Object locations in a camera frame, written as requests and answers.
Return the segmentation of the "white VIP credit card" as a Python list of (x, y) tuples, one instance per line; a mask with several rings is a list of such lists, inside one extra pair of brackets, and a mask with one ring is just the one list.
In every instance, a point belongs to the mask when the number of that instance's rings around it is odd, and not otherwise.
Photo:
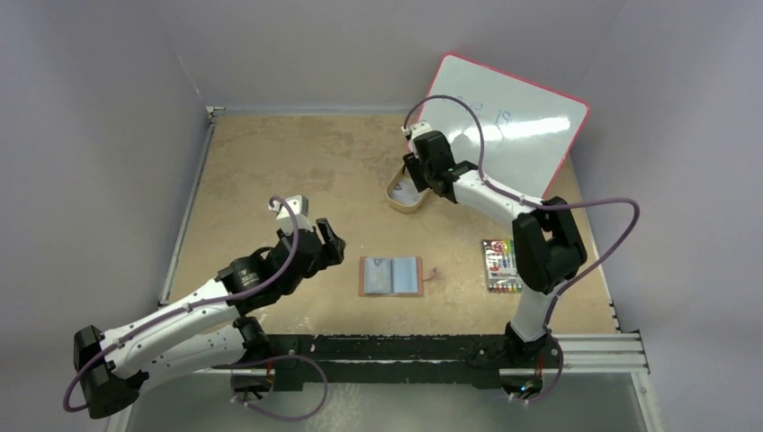
[(392, 268), (388, 258), (367, 257), (364, 260), (363, 289), (366, 294), (392, 292)]

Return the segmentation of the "pink leather card holder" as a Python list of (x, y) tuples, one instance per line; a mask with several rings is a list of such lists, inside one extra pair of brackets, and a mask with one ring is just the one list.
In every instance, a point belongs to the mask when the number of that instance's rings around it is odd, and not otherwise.
[(420, 297), (424, 295), (424, 282), (434, 279), (439, 270), (436, 266), (425, 267), (420, 256), (382, 257), (391, 261), (392, 292), (387, 294), (364, 293), (364, 260), (359, 260), (358, 295), (361, 297)]

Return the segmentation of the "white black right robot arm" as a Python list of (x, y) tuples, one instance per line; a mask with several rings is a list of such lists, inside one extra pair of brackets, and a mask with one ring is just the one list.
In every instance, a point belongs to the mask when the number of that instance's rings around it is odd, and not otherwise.
[(451, 145), (440, 131), (406, 130), (404, 136), (412, 151), (403, 161), (420, 192), (430, 190), (511, 229), (516, 270), (525, 287), (505, 329), (505, 353), (512, 364), (529, 365), (549, 338), (555, 294), (588, 259), (571, 211), (552, 208), (567, 203), (560, 197), (549, 202), (519, 202), (499, 193), (480, 178), (477, 165), (454, 159)]

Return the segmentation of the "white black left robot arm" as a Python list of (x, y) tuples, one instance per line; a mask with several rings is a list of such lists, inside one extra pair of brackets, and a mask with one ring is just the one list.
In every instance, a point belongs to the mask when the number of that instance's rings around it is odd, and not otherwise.
[(63, 408), (104, 419), (141, 394), (208, 367), (264, 367), (305, 362), (294, 346), (271, 342), (251, 312), (292, 294), (317, 272), (338, 266), (346, 242), (328, 220), (286, 221), (272, 247), (234, 259), (200, 288), (163, 309), (109, 330), (87, 326), (74, 335), (76, 376)]

